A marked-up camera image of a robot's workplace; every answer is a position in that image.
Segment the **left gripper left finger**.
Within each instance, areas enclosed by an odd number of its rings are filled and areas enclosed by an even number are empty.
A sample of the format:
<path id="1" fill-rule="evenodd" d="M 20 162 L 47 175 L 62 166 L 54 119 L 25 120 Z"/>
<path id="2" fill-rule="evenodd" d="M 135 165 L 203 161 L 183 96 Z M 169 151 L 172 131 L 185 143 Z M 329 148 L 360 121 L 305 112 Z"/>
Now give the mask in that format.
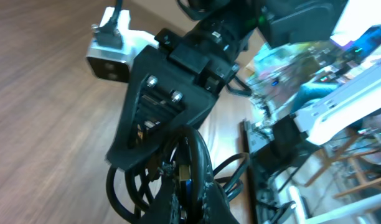
<path id="1" fill-rule="evenodd" d="M 180 203 L 177 195 L 178 182 L 175 165 L 164 163 L 161 188 L 153 203 L 141 217 L 140 224 L 179 224 Z"/>

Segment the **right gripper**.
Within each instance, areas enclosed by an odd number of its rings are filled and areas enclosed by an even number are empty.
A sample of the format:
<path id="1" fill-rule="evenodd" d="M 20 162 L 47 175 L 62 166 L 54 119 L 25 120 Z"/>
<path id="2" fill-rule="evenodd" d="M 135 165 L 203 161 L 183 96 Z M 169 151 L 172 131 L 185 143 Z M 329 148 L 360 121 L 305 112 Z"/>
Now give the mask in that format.
<path id="1" fill-rule="evenodd" d="M 156 150 L 182 125 L 198 128 L 215 102 L 212 93 L 240 83 L 235 62 L 240 41 L 228 30 L 193 29 L 181 37 L 162 29 L 158 49 L 145 47 L 136 56 L 116 136 L 106 159 L 118 166 Z"/>

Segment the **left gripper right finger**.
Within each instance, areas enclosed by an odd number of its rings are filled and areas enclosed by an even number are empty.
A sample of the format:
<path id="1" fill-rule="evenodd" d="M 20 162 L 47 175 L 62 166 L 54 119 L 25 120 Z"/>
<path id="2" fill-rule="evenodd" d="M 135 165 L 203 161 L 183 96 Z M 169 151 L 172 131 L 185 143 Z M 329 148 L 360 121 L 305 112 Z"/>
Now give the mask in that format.
<path id="1" fill-rule="evenodd" d="M 198 224 L 238 224 L 232 215 L 222 188 L 215 182 L 206 182 L 202 195 L 202 218 Z"/>

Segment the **black USB cable blue plug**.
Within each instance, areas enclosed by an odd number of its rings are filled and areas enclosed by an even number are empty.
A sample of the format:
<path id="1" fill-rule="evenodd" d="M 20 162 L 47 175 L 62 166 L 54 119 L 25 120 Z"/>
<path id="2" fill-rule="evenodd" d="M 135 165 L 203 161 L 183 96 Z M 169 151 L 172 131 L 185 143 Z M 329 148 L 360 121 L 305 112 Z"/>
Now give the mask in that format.
<path id="1" fill-rule="evenodd" d="M 106 177 L 106 194 L 113 210 L 129 223 L 140 223 L 161 188 L 164 163 L 175 165 L 180 203 L 180 223 L 198 223 L 202 218 L 202 195 L 206 182 L 213 182 L 207 146 L 195 128 L 175 130 L 156 150 L 140 159 L 111 165 Z M 128 195 L 134 203 L 129 211 L 119 200 L 114 186 L 117 171 L 125 174 Z"/>

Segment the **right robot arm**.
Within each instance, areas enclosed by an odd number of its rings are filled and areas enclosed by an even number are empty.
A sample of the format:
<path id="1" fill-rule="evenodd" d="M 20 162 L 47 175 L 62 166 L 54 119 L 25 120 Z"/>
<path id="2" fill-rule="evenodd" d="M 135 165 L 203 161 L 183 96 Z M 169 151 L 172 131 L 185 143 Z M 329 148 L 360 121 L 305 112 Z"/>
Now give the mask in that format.
<path id="1" fill-rule="evenodd" d="M 345 1 L 190 1 L 196 21 L 184 36 L 168 29 L 157 47 L 135 57 L 113 144 L 106 159 L 131 169 L 184 126 L 200 128 L 223 88 L 237 78 L 237 57 L 254 30 L 271 47 L 327 40 Z"/>

